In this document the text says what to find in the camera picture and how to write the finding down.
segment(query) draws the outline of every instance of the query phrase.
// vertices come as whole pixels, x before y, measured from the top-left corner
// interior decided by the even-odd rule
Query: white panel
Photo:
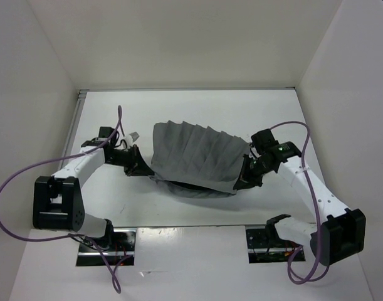
[[[0,0],[0,184],[19,168],[61,154],[76,92],[22,0]],[[0,217],[27,236],[34,180],[56,166],[27,172],[0,198]],[[8,300],[25,243],[0,231],[0,301]]]
[[[29,0],[79,88],[291,87],[340,0]]]
[[[31,231],[33,238],[50,234]],[[106,267],[75,266],[77,250],[72,240],[28,243],[10,301],[372,300],[357,255],[321,282],[295,285],[285,262],[248,263],[242,226],[138,229],[134,266],[117,272],[121,295]],[[307,273],[312,259],[295,263],[296,272]]]
[[[328,185],[367,216],[360,259],[383,301],[383,2],[344,0],[298,94]]]
[[[117,106],[123,108],[127,133],[137,131],[137,145],[150,164],[152,131],[157,122],[208,125],[246,141],[261,129],[285,120],[304,121],[294,90],[188,90],[89,92],[75,135],[72,153],[96,137],[100,126],[114,126]],[[305,128],[289,125],[274,130],[283,142],[302,147]],[[322,177],[311,143],[307,162]],[[308,208],[281,176],[265,176],[263,187],[240,191],[222,199],[177,197],[146,177],[127,177],[123,168],[105,164],[84,184],[87,213],[109,218],[115,226],[200,226],[212,224],[262,224],[289,213],[313,221]]]

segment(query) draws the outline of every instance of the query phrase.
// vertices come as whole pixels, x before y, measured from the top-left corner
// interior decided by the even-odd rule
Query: white wall
[[[76,91],[24,0],[0,0],[0,184],[13,171],[63,150]],[[0,215],[26,236],[33,183],[56,166],[27,172],[8,186]],[[0,301],[9,298],[25,243],[0,231]]]
[[[327,184],[367,216],[360,255],[383,300],[383,2],[344,0],[297,89]]]
[[[29,0],[78,88],[294,87],[340,0]]]

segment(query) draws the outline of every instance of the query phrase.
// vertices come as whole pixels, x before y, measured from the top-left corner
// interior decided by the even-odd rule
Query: gray cloth
[[[233,189],[249,145],[242,138],[187,122],[154,126],[151,177],[172,193],[187,198],[222,198]],[[186,183],[208,189],[182,187]]]

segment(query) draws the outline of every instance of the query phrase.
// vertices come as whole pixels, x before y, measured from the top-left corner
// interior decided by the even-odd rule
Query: white table
[[[183,120],[210,125],[246,140],[260,129],[284,120],[303,120],[294,90],[90,92],[83,104],[73,142],[97,135],[99,126],[113,126],[117,105],[123,107],[127,132],[137,131],[137,144],[149,163],[156,122]],[[274,131],[280,141],[303,144],[305,130],[293,125]],[[307,162],[321,177],[312,145]],[[147,178],[127,177],[123,170],[103,166],[83,187],[87,213],[109,218],[115,226],[171,226],[137,230],[135,265],[118,276],[123,293],[112,288],[105,267],[75,267],[78,244],[71,241],[28,243],[14,284],[16,300],[372,300],[358,256],[331,267],[327,277],[308,285],[292,284],[286,263],[248,263],[243,226],[262,224],[281,213],[312,221],[298,196],[276,174],[264,186],[227,199],[180,199]],[[31,231],[31,237],[51,233]],[[295,263],[306,273],[307,262]]]

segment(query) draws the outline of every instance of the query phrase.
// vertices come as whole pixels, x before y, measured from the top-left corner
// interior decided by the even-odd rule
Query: purple cable
[[[312,197],[312,201],[313,201],[313,205],[314,205],[314,211],[315,211],[315,220],[317,222],[317,240],[318,240],[318,243],[317,243],[317,254],[315,256],[315,261],[314,261],[314,264],[310,270],[310,272],[308,273],[308,275],[304,278],[298,276],[294,271],[293,269],[291,268],[291,263],[293,262],[294,258],[296,257],[297,253],[303,248],[302,246],[299,246],[294,252],[293,254],[290,255],[288,261],[287,261],[287,275],[289,276],[289,279],[291,280],[291,282],[293,282],[294,284],[304,284],[304,283],[307,283],[307,282],[314,282],[314,281],[317,281],[317,280],[320,280],[322,279],[329,271],[329,267],[327,267],[325,269],[325,271],[322,273],[322,275],[320,275],[319,277],[317,278],[314,278],[314,279],[311,279],[314,275],[314,273],[316,272],[317,268],[318,268],[318,265],[319,265],[319,260],[320,260],[320,257],[321,257],[321,249],[322,249],[322,244],[321,244],[321,217],[320,217],[320,213],[319,213],[319,208],[318,208],[318,204],[317,204],[317,197],[315,196],[315,191],[314,191],[314,188],[312,186],[312,183],[311,183],[311,179],[310,179],[310,176],[308,175],[308,172],[307,170],[305,170],[305,151],[307,150],[307,145],[308,145],[308,141],[310,140],[310,136],[311,136],[311,131],[310,131],[310,128],[308,127],[307,124],[303,123],[303,122],[300,122],[300,121],[287,121],[287,122],[282,122],[280,124],[276,124],[274,125],[273,127],[271,127],[270,129],[273,130],[281,125],[286,125],[286,124],[300,124],[302,126],[304,126],[307,130],[307,136],[305,138],[305,142],[304,142],[304,145],[303,145],[303,149],[302,149],[302,168],[304,170],[304,175],[305,175],[305,179],[307,180],[307,184],[308,184],[308,187],[310,189],[310,192],[311,192],[311,197]]]
[[[112,134],[105,140],[103,141],[100,145],[98,145],[97,147],[94,147],[93,149],[90,149],[89,151],[87,152],[83,152],[83,153],[80,153],[80,154],[75,154],[75,155],[71,155],[71,156],[66,156],[66,157],[61,157],[61,158],[56,158],[56,159],[50,159],[50,160],[45,160],[45,161],[41,161],[39,163],[35,163],[35,164],[32,164],[30,166],[27,166],[23,169],[20,169],[19,171],[16,171],[14,174],[12,174],[11,176],[9,176],[3,183],[2,185],[0,186],[0,194],[2,193],[3,189],[9,184],[9,182],[11,180],[13,180],[15,177],[17,177],[18,175],[22,174],[23,172],[25,171],[28,171],[32,168],[35,168],[35,167],[38,167],[38,166],[42,166],[42,165],[45,165],[45,164],[49,164],[49,163],[54,163],[54,162],[59,162],[59,161],[63,161],[63,160],[68,160],[68,159],[74,159],[74,158],[79,158],[79,157],[82,157],[82,156],[85,156],[85,155],[88,155],[88,154],[91,154],[92,152],[95,152],[97,149],[101,149],[103,146],[105,146],[107,143],[109,143],[109,141],[114,138],[116,136],[116,133],[117,133],[117,130],[118,128],[120,127],[122,133],[124,133],[123,131],[123,126],[122,126],[122,107],[121,106],[118,106],[117,107],[117,113],[118,113],[118,122],[117,122],[117,125],[115,127],[115,130],[112,132]],[[115,271],[116,271],[116,268],[114,269],[114,271],[112,271],[112,269],[110,268],[110,265],[109,265],[109,262],[107,261],[107,259],[105,258],[105,255],[103,254],[103,251],[102,249],[94,242],[93,239],[85,236],[85,235],[81,235],[81,234],[68,234],[68,235],[63,235],[63,236],[57,236],[57,237],[51,237],[51,238],[40,238],[40,239],[34,239],[34,238],[27,238],[27,237],[22,237],[22,236],[19,236],[19,235],[16,235],[14,234],[13,232],[11,232],[10,230],[8,230],[2,223],[2,221],[0,220],[0,228],[9,236],[13,237],[13,238],[16,238],[17,240],[21,240],[21,241],[27,241],[27,242],[30,242],[30,243],[41,243],[41,242],[44,242],[44,241],[53,241],[53,240],[62,240],[63,238],[72,238],[72,237],[85,237],[86,239],[90,240],[92,242],[92,244],[94,245],[94,247],[98,250],[98,252],[101,254],[101,257],[102,257],[102,260],[103,262],[106,264],[109,272],[112,274],[112,282],[113,282],[113,287],[114,289],[116,290],[117,293],[120,293],[122,291],[122,289],[120,288],[120,284],[118,282],[118,279],[115,275]]]

